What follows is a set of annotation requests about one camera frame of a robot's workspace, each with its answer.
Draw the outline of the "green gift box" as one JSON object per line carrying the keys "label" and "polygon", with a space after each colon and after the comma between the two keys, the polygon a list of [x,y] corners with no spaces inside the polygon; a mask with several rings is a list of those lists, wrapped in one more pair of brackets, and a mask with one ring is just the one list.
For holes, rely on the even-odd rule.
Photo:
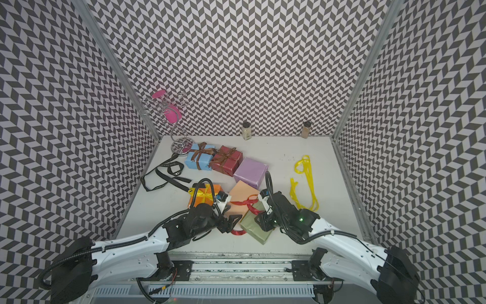
{"label": "green gift box", "polygon": [[240,226],[243,231],[245,231],[247,234],[252,236],[255,240],[257,240],[261,244],[265,244],[270,237],[270,235],[273,233],[273,230],[270,231],[264,231],[260,226],[257,224],[255,221],[256,214],[254,214],[252,211],[248,210],[245,216],[243,216]]}

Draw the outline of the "peach gift box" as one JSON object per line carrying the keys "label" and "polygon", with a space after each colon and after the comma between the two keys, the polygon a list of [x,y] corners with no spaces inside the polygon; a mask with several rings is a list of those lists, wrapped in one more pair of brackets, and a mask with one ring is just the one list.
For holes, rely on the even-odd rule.
{"label": "peach gift box", "polygon": [[229,192],[230,202],[227,204],[230,209],[225,212],[225,216],[245,215],[248,212],[248,206],[243,202],[258,198],[259,191],[243,181],[239,181]]}

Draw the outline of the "purple gift box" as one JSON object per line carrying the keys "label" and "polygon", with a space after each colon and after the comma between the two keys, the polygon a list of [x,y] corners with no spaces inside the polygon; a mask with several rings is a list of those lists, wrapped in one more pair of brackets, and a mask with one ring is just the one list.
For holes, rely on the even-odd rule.
{"label": "purple gift box", "polygon": [[259,189],[265,178],[268,165],[249,157],[243,159],[234,173],[235,182],[242,181],[254,189]]}

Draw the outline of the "black ribbon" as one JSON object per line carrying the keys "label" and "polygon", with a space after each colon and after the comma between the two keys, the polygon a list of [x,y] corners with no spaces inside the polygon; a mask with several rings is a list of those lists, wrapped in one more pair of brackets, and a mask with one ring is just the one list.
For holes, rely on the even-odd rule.
{"label": "black ribbon", "polygon": [[[184,169],[184,164],[182,162],[177,161],[179,154],[173,153],[172,156],[165,160],[164,162],[157,165],[153,170],[146,173],[144,176],[140,178],[140,182],[143,188],[147,192],[156,191],[159,189],[164,188],[165,186],[171,184],[176,188],[188,193],[190,188],[185,185],[185,183],[190,183],[192,180],[182,177],[181,174]],[[163,184],[160,184],[155,187],[148,187],[146,184],[146,177],[155,172],[155,174],[164,180]]]}

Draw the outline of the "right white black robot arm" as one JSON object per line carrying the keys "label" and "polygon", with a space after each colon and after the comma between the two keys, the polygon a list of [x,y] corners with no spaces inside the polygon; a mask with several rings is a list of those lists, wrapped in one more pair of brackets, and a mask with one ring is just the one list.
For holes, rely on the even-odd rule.
{"label": "right white black robot arm", "polygon": [[298,209],[281,193],[258,195],[264,211],[256,216],[263,230],[279,228],[298,245],[312,244],[309,262],[316,279],[336,278],[375,294],[381,303],[415,303],[420,276],[406,250],[384,248],[336,228],[317,213]]}

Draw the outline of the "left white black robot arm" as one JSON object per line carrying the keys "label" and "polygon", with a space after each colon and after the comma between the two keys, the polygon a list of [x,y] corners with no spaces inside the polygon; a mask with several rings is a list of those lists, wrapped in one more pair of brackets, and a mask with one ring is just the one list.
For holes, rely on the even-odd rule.
{"label": "left white black robot arm", "polygon": [[103,284],[128,279],[173,279],[176,266],[168,253],[197,241],[212,230],[230,233],[242,218],[225,216],[229,208],[201,204],[162,220],[149,232],[112,241],[74,241],[36,278],[52,303],[68,303]]}

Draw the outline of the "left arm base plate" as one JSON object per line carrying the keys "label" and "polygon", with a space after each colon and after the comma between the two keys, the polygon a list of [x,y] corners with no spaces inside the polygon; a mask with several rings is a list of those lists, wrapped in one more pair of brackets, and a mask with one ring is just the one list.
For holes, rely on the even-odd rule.
{"label": "left arm base plate", "polygon": [[189,281],[194,262],[191,260],[176,260],[158,264],[157,271],[150,277],[152,281]]}

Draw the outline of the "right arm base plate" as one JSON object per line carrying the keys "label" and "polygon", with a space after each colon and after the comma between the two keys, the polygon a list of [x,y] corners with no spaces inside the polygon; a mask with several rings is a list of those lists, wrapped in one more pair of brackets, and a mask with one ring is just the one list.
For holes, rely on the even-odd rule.
{"label": "right arm base plate", "polygon": [[308,260],[293,260],[291,262],[293,280],[296,282],[315,281]]}

